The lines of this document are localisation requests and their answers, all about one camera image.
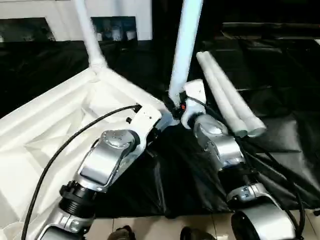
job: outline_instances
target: cable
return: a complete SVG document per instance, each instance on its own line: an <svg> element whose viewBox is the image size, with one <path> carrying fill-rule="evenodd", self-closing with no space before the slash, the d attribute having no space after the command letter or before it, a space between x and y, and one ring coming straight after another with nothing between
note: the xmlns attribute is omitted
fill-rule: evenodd
<svg viewBox="0 0 320 240"><path fill-rule="evenodd" d="M21 235L21 240L26 240L26 238L27 238L27 231L28 231L28 226L29 226L29 223L30 223L31 214L32 214L32 211L33 211L33 209L35 207L35 203L36 203L39 191L40 191L41 184L44 181L45 176L46 176L49 168L51 167L51 165L53 164L55 159L58 157L58 155L66 148L66 146L68 146L68 144L70 144L73 139L75 139L77 136L79 136L81 133L83 133L85 130L87 130L88 128L92 127L93 125L95 125L99 121L101 121L101 120L103 120L103 119L105 119L105 118L107 118L107 117L109 117L109 116L111 116L113 114L119 113L121 111L124 111L124 110L127 110L127 109L136 109L136 108L140 108L140 107L141 106L139 104L131 105L131 106L125 106L125 107L121 107L119 109L116 109L114 111L111 111L111 112L109 112L109 113L107 113L107 114L105 114L103 116L100 116L96 120L90 122L88 125L86 125L83 128L81 128L75 134L73 134L64 144L62 144L61 147L59 147L59 149L55 152L53 157L49 160L49 162L47 163L47 165L43 169L43 171L41 173L41 176L39 178L39 181L38 181L38 183L37 183L37 185L35 187L35 190L34 190L34 193L33 193L29 208L28 208L28 212L27 212L26 217L25 217L23 230L22 230L22 235Z"/></svg>
<svg viewBox="0 0 320 240"><path fill-rule="evenodd" d="M296 200L298 202L299 213L300 213L300 221L299 221L298 228L296 228L296 236L297 237L302 237L302 232L304 231L305 224L306 224L306 211L305 211L304 205L302 203L302 199L301 199L301 196L300 196L300 193L299 193L299 189L296 186L295 182L292 180L292 178L290 176L291 175L290 172L288 172L288 170L285 167L283 167L266 149L264 149L263 147L257 145L256 143L253 143L253 142L249 141L248 139L246 139L246 142L248 144L254 146L257 149L260 149L265 155L267 155L267 157L279 168L280 172L283 174L283 176L286 178L286 180L291 185L291 188L294 191Z"/></svg>
<svg viewBox="0 0 320 240"><path fill-rule="evenodd" d="M259 156L257 154L251 154L250 152L246 151L245 150L245 153L247 155L249 155L251 158L257 158L257 159L260 159ZM273 196L277 202L281 203L281 201L279 199L277 199L276 196ZM289 209L285 206L285 205L281 205L281 208L286 212L286 214L288 214L289 218L291 219L293 225L294 225L294 229L297 231L297 229L299 228L299 225L297 223L297 220L296 218L293 216L293 214L289 211Z"/></svg>

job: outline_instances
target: white pipe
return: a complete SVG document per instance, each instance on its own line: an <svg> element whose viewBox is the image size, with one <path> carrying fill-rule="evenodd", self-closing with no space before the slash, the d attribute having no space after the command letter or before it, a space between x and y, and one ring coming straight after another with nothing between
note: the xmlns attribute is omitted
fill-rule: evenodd
<svg viewBox="0 0 320 240"><path fill-rule="evenodd" d="M248 136L257 137L263 134L267 129L264 123L254 115L214 57L208 51L203 54L236 114L244 121L248 129Z"/></svg>
<svg viewBox="0 0 320 240"><path fill-rule="evenodd" d="M196 54L196 58L202 68L204 77L208 82L215 102L218 105L223 118L236 136L241 138L246 136L248 133L246 124L237 116L235 110L229 103L227 96L218 82L218 79L214 75L206 60L206 55L202 52L198 52Z"/></svg>
<svg viewBox="0 0 320 240"><path fill-rule="evenodd" d="M89 66L94 71L99 71L101 67L107 67L107 62L96 39L94 25L88 15L85 0L74 0L74 5L80 22L84 45L89 56Z"/></svg>
<svg viewBox="0 0 320 240"><path fill-rule="evenodd" d="M176 41L169 97L176 106L180 104L180 92L187 82L192 53L198 31L203 0L184 0Z"/></svg>

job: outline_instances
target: white pipe joint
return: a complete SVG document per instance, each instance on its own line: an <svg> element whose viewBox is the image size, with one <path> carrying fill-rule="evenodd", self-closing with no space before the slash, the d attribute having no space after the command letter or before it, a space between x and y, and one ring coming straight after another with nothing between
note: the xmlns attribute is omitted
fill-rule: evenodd
<svg viewBox="0 0 320 240"><path fill-rule="evenodd" d="M94 25L88 15L85 0L74 0L74 5L82 29L84 45L89 56L89 66L95 72L98 72L100 68L108 65L96 39Z"/></svg>

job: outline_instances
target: black plastic sheet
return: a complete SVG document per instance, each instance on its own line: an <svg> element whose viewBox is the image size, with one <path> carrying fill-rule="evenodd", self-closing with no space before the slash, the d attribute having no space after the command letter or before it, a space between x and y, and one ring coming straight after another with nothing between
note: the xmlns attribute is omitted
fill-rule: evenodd
<svg viewBox="0 0 320 240"><path fill-rule="evenodd" d="M101 43L101 48L117 73L159 99L167 95L172 45ZM254 142L291 172L304 206L320 207L320 46L313 40L216 40L198 43L196 50L211 51L267 125L267 133ZM87 66L82 42L0 46L1 116ZM188 78L204 79L195 57ZM206 91L208 102L216 108ZM296 209L295 196L271 161L260 154L250 162L265 187L288 208ZM107 194L99 194L96 209L97 217L174 218L229 211L207 153L181 125L168 127Z"/></svg>

